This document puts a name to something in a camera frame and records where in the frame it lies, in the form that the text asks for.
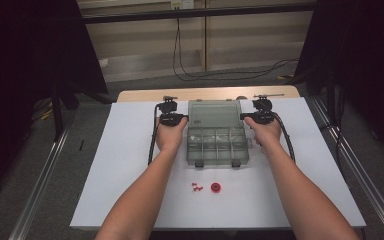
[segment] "clear plastic box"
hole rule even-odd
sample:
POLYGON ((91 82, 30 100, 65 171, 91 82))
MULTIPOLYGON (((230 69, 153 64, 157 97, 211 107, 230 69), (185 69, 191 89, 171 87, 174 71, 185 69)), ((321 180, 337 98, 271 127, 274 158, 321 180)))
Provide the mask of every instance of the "clear plastic box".
POLYGON ((240 167, 249 160, 240 102, 189 101, 187 161, 206 165, 240 167))

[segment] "white board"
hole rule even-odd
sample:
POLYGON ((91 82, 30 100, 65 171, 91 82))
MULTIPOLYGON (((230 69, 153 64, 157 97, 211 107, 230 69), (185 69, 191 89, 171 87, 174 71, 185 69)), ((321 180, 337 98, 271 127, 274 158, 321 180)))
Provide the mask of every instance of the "white board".
MULTIPOLYGON (((332 200, 353 227, 365 226, 358 207, 319 132, 303 98, 272 99, 273 111, 282 118, 291 137, 299 168, 332 200)), ((158 102, 112 105, 92 167, 70 224, 97 230, 118 197, 146 169, 158 102)), ((178 113, 187 114, 187 102, 178 113)), ((250 100, 241 101, 242 112, 254 112, 250 100)), ((247 138, 254 132, 245 127, 247 138)), ((180 146, 155 229, 251 230, 289 228, 267 159, 253 142, 250 160, 240 169, 229 166, 188 166, 186 134, 180 146), (192 182, 203 187, 193 191, 192 182), (212 183, 221 184, 213 193, 212 183)), ((282 136, 282 145, 287 149, 282 136)))

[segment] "person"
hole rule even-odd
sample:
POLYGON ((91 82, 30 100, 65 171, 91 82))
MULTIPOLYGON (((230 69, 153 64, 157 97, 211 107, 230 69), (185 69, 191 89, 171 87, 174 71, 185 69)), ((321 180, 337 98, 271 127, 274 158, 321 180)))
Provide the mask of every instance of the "person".
MULTIPOLYGON (((295 165, 280 144, 281 129, 246 117, 255 140, 266 155, 282 206, 297 239, 358 239, 329 198, 295 165)), ((148 239, 161 203, 187 119, 179 125, 159 125, 160 152, 148 168, 120 196, 108 213, 96 239, 148 239)))

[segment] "hand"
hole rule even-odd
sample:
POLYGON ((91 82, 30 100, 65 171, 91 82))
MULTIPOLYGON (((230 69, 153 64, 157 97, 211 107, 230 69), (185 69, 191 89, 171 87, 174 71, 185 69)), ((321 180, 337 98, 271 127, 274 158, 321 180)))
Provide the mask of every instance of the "hand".
POLYGON ((266 154, 272 146, 280 144, 281 129, 277 121, 273 121, 267 125, 258 124, 250 117, 245 117, 244 121, 254 130, 254 138, 257 143, 261 145, 264 154, 266 154))
POLYGON ((177 149, 180 146, 180 143, 182 142, 183 129, 185 128, 187 123, 188 123, 188 119, 186 117, 183 117, 179 125, 174 127, 159 124, 156 141, 160 151, 163 151, 163 150, 177 151, 177 149))

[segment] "small red piece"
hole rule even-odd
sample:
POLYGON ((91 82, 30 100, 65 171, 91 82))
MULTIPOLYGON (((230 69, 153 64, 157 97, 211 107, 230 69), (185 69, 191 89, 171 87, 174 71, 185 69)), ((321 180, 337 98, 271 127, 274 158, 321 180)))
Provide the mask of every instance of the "small red piece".
POLYGON ((211 191, 218 193, 221 190, 221 186, 218 183, 211 184, 211 191))

